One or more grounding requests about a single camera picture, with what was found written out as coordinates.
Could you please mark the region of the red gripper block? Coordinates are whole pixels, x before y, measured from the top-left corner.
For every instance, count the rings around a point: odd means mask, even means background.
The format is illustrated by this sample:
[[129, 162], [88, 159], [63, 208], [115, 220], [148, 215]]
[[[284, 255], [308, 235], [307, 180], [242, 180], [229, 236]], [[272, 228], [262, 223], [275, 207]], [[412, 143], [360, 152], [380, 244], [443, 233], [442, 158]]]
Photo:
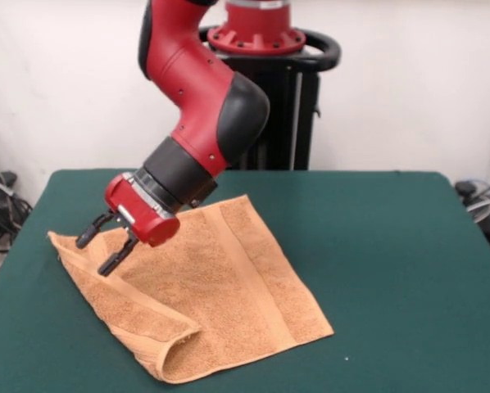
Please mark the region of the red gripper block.
[[[136, 183], [130, 173], [113, 178], [105, 191], [107, 205], [129, 225], [129, 235], [120, 250], [98, 268], [98, 274], [109, 276], [133, 251], [138, 240], [149, 246], [159, 246], [171, 239], [179, 230], [177, 217], [165, 210]], [[108, 210], [99, 215], [75, 240], [78, 249], [84, 249], [101, 231], [104, 224], [116, 214]]]

